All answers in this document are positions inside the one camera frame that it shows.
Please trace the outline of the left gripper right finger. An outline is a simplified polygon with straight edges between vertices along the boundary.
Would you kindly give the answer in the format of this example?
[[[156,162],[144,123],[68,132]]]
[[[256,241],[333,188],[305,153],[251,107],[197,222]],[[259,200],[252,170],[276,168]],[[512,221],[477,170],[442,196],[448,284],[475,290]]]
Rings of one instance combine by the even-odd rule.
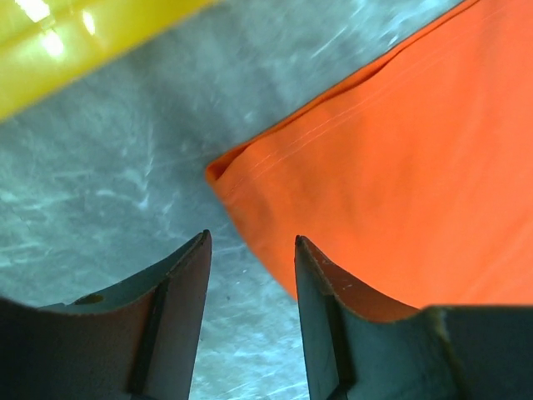
[[[531,398],[531,307],[416,309],[302,236],[295,272],[311,398]]]

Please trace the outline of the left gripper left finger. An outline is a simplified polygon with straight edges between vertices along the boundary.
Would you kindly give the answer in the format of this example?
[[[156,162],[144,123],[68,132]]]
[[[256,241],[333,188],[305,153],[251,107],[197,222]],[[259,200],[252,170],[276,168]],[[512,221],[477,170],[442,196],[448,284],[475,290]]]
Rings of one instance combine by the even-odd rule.
[[[1,301],[4,399],[186,399],[212,260],[201,232],[70,304]]]

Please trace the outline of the orange t shirt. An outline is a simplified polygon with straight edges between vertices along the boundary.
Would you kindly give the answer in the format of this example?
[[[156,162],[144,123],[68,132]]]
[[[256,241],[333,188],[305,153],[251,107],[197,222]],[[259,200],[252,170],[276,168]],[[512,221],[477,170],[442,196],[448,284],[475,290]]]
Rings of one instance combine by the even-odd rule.
[[[460,2],[206,175],[291,295],[305,236],[416,308],[531,303],[531,2]]]

